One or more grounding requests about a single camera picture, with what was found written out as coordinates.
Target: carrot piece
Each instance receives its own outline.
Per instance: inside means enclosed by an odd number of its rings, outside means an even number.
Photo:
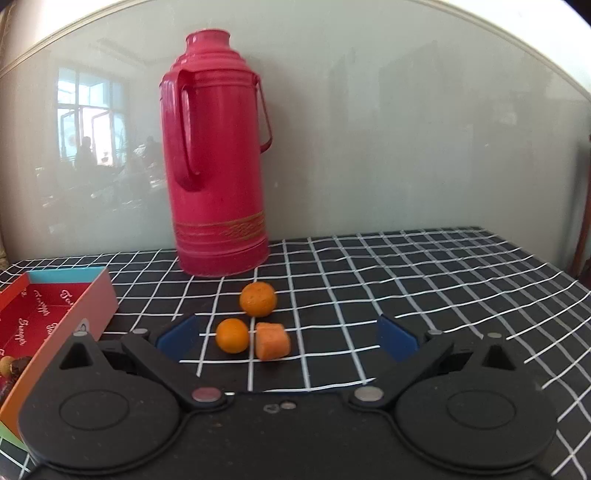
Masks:
[[[259,360],[274,360],[291,351],[290,337],[280,323],[256,324],[255,353]]]

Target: table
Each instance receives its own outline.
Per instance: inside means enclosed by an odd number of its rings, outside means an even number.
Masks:
[[[119,310],[104,338],[197,313],[202,342],[182,362],[228,391],[313,391],[372,380],[392,362],[376,345],[381,313],[445,332],[501,333],[559,414],[546,467],[569,480],[591,473],[591,292],[566,273],[478,227],[302,238],[270,248],[264,265],[232,277],[191,277],[175,251],[158,250],[23,261],[0,274],[0,287],[27,270],[105,265]],[[277,290],[269,320],[283,323],[292,340],[289,356],[271,364],[252,349],[229,356],[212,338],[230,316],[252,330],[238,294],[253,280]],[[8,442],[0,442],[0,454],[8,479],[32,467]]]

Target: red box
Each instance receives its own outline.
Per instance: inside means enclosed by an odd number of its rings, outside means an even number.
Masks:
[[[104,267],[30,271],[0,293],[0,354],[33,358],[0,408],[0,437],[25,448],[18,413],[33,385],[72,332],[98,340],[117,308]]]

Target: thermos handle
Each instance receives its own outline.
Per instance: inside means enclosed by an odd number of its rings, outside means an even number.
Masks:
[[[192,86],[191,73],[187,70],[179,70],[176,78],[176,89],[174,91],[175,117],[172,133],[173,142],[177,144],[181,158],[171,162],[174,178],[178,184],[188,192],[196,192],[201,189],[200,174],[191,170],[191,151],[187,149],[185,137],[184,115],[183,115],[183,92]],[[194,142],[191,142],[191,150],[194,151]]]
[[[265,96],[262,93],[262,82],[261,78],[257,75],[256,76],[256,83],[258,84],[258,89],[261,92],[261,103],[262,103],[262,110],[265,112],[265,122],[267,123],[267,130],[269,130],[269,140],[261,145],[261,153],[266,152],[269,150],[269,147],[273,143],[273,132],[271,131],[271,122],[269,121],[269,113],[267,112],[267,104],[265,103]]]

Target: white wall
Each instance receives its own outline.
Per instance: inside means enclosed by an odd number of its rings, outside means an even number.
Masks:
[[[52,34],[101,11],[101,15],[150,0],[26,0],[14,9],[0,73]],[[591,99],[591,27],[563,0],[409,0],[482,21],[547,58]]]
[[[15,260],[173,245],[165,190],[135,167],[122,179],[130,193],[104,201],[88,198],[103,180],[60,177],[56,69],[125,79],[134,148],[161,135],[158,82],[185,35],[214,25],[264,80],[272,237],[482,225],[564,265],[589,102],[497,35],[403,0],[147,2],[23,62],[0,79],[0,124],[12,125],[0,129],[0,216]]]

